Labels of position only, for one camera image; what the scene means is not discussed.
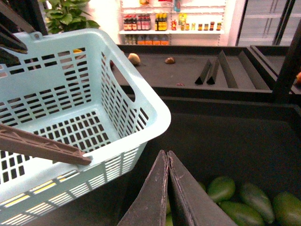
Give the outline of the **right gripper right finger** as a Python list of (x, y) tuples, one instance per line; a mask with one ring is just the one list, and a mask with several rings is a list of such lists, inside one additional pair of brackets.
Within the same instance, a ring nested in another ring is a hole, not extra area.
[(173, 151), (167, 152), (167, 159), (167, 192), (174, 226), (236, 225), (208, 196)]

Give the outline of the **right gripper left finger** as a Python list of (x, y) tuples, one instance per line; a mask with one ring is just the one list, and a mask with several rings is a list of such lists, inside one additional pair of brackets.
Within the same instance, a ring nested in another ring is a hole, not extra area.
[(165, 151), (159, 151), (141, 190), (126, 211), (119, 226), (164, 226), (169, 164)]

